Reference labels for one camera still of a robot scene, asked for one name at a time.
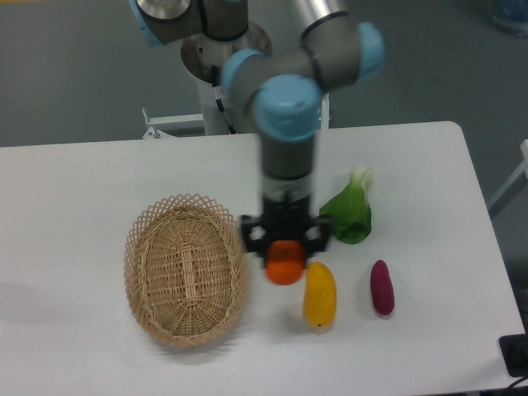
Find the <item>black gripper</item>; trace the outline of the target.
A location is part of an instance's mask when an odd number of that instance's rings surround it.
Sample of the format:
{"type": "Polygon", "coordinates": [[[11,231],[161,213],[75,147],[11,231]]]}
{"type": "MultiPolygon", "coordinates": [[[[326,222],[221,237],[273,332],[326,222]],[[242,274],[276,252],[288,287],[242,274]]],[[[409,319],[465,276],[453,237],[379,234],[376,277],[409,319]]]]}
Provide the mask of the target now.
{"type": "Polygon", "coordinates": [[[332,216],[310,215],[310,197],[291,202],[273,201],[264,197],[262,215],[242,214],[239,228],[248,253],[255,253],[266,267],[267,252],[275,241],[295,240],[304,247],[305,261],[325,252],[332,236],[332,216]],[[252,233],[262,230],[259,237],[252,233]]]}

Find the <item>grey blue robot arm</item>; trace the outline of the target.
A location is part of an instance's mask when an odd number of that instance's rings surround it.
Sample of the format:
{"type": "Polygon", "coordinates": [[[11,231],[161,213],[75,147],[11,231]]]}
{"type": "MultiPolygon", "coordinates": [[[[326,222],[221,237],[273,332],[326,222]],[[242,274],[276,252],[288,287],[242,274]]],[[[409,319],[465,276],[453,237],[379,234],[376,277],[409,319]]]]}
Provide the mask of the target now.
{"type": "Polygon", "coordinates": [[[262,212],[244,215],[245,247],[266,269],[304,269],[328,245],[332,221],[310,214],[318,110],[323,96],[377,74],[384,39],[368,22],[355,23],[342,1],[291,1],[299,48],[268,55],[244,40],[244,1],[133,1],[146,41],[154,45],[204,35],[213,45],[202,61],[260,139],[262,212]]]}

